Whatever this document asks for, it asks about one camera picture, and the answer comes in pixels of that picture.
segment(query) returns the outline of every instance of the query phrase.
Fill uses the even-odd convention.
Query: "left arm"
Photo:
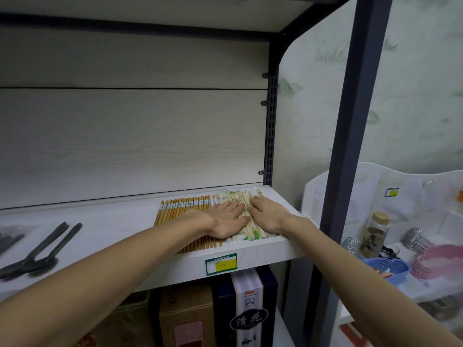
[[[197,238],[225,238],[250,220],[238,202],[189,210],[86,257],[0,303],[0,341],[9,347],[72,346],[162,262]]]

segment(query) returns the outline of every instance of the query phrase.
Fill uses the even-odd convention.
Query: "right arm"
[[[321,232],[308,218],[254,197],[248,211],[261,227],[296,241],[375,346],[463,346],[399,289]]]

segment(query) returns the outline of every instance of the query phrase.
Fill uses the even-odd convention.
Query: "blue plastic basket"
[[[393,274],[393,276],[386,278],[386,280],[394,286],[402,284],[405,281],[407,274],[412,270],[410,264],[401,259],[390,260],[388,258],[370,258],[364,259],[362,262],[369,267],[378,269],[381,274],[389,271]]]

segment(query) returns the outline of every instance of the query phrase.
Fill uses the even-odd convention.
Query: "bundle of chopsticks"
[[[215,195],[212,197],[214,204],[217,202],[215,200]],[[161,201],[161,206],[157,211],[156,221],[154,225],[159,225],[165,222],[168,222],[172,219],[175,219],[177,216],[186,212],[187,210],[207,210],[212,206],[211,196],[200,196],[200,197],[190,197],[190,198],[178,198],[175,200]],[[222,241],[214,239],[210,236],[203,236],[196,241],[192,242],[188,246],[182,248],[178,253],[187,253],[192,251],[198,251],[201,249],[214,248],[222,246]]]
[[[257,193],[259,196],[262,196],[262,191],[259,189],[244,189],[242,191],[225,190],[224,192],[218,192],[215,195],[212,195],[212,197],[210,195],[205,195],[200,197],[178,198],[175,200],[161,201],[154,225],[156,226],[168,222],[190,209],[205,211],[213,204],[224,203],[227,201],[233,202],[236,200],[239,200],[240,203],[245,204],[245,208],[243,209],[240,217],[246,215],[251,216],[247,211],[247,207],[251,205],[250,199],[253,197],[253,192]],[[197,239],[188,246],[184,247],[181,251],[178,252],[178,254],[214,248],[217,246],[221,247],[223,242],[230,244],[244,240],[253,241],[265,239],[269,236],[275,235],[267,233],[264,229],[257,225],[254,220],[251,219],[251,221],[238,233],[225,240],[218,240],[210,236],[203,236],[202,238]]]

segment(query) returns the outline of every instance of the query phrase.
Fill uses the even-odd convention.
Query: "bottle with tan lid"
[[[376,258],[389,232],[389,215],[374,212],[363,234],[360,252],[365,258]]]

